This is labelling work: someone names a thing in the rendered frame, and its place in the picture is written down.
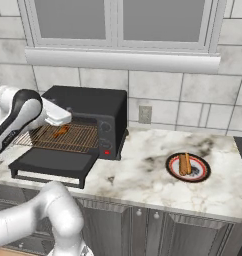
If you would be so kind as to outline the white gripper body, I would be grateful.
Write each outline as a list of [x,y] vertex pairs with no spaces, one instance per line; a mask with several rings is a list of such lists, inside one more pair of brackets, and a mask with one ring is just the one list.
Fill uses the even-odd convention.
[[72,115],[70,112],[64,110],[58,105],[43,99],[43,108],[46,112],[45,121],[53,126],[62,126],[68,124],[72,120]]

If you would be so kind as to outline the brown chicken drumstick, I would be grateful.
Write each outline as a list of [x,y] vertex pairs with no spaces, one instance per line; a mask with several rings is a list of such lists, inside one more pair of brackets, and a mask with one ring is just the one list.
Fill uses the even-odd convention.
[[67,133],[68,130],[69,130],[69,126],[68,126],[68,125],[63,125],[58,131],[56,131],[56,132],[53,134],[53,137],[54,137],[54,138],[57,138],[58,136]]

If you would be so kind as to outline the black toaster oven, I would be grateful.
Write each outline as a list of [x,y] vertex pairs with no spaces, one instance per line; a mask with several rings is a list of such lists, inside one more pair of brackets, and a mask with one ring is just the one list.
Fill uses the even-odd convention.
[[[53,86],[42,97],[58,105],[72,115],[70,123],[97,127],[98,148],[88,154],[97,153],[97,159],[119,160],[128,135],[127,92],[124,90]],[[100,124],[108,122],[112,129],[102,132]],[[112,144],[110,150],[101,147],[100,141]]]

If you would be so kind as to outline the black toaster oven door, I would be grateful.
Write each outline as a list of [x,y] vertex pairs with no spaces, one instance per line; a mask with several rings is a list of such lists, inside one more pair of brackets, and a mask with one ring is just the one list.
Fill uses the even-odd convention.
[[85,179],[98,158],[97,153],[77,153],[50,149],[31,148],[8,165],[11,177],[21,180],[47,182],[39,174],[74,178],[77,184],[66,186],[83,189]]

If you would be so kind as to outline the grey cupboard door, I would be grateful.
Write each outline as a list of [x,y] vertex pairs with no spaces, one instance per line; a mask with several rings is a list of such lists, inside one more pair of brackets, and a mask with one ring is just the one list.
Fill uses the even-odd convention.
[[95,256],[145,256],[146,208],[89,199],[77,203],[85,222],[83,238]]
[[146,256],[221,256],[231,229],[221,220],[149,210]]

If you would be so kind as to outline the tan hotdog bun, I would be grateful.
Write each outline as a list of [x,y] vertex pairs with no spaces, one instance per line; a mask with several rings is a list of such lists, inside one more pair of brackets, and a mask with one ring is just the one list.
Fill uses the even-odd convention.
[[190,163],[190,156],[188,153],[179,155],[179,174],[182,176],[190,175],[192,167]]

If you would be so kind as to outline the grey drawer front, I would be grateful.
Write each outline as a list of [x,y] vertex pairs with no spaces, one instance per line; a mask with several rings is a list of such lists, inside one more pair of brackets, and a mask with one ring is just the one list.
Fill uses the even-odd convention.
[[0,184],[0,211],[31,200],[42,188],[43,186],[19,187]]

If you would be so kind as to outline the white framed window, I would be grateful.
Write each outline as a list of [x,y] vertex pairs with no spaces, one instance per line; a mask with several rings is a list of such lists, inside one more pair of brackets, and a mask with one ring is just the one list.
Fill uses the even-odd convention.
[[226,0],[18,0],[31,65],[214,74]]

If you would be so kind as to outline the black rimmed round plate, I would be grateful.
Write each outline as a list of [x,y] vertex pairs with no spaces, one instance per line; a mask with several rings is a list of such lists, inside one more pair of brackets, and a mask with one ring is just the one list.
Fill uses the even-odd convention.
[[165,163],[167,172],[174,178],[189,183],[203,182],[208,179],[211,175],[210,165],[203,158],[192,153],[188,153],[192,167],[191,174],[185,176],[179,174],[179,155],[184,153],[188,152],[174,153],[167,158]]

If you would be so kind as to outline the grey wall outlet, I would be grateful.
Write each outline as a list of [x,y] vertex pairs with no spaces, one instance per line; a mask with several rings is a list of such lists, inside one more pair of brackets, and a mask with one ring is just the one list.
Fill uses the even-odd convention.
[[152,117],[151,106],[140,106],[139,107],[139,122],[143,124],[150,124]]

